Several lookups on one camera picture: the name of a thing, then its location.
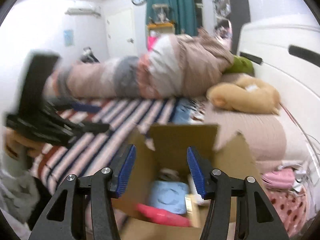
stuffed animal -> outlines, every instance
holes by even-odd
[[[243,77],[235,84],[220,83],[208,89],[207,98],[214,106],[229,111],[279,114],[278,91],[257,78]]]
[[[279,94],[278,90],[276,90],[276,88],[271,86],[270,84],[262,81],[261,79],[244,75],[244,76],[240,77],[235,82],[235,84],[238,87],[241,87],[241,88],[244,88],[244,89],[247,88],[247,87],[250,87],[252,85],[256,85],[258,88],[262,88],[262,89],[267,90],[268,92],[271,93],[276,108],[277,109],[280,108],[280,94]]]

window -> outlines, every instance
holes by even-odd
[[[197,19],[197,27],[203,27],[203,2],[202,0],[195,0],[196,4],[196,19]]]

white door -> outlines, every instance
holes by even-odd
[[[132,10],[124,10],[106,18],[110,57],[136,56]]]

gray cloth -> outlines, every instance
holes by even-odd
[[[9,225],[21,239],[28,239],[30,231],[23,225],[39,201],[35,181],[20,163],[1,152],[0,209]]]
[[[137,98],[140,96],[137,83],[139,58],[128,56],[122,59],[113,77],[117,97]]]
[[[62,69],[57,78],[58,82],[58,91],[62,97],[72,98],[71,92],[67,86],[68,76],[70,74],[71,67]]]

poster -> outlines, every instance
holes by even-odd
[[[64,46],[69,47],[74,45],[73,30],[63,31]]]

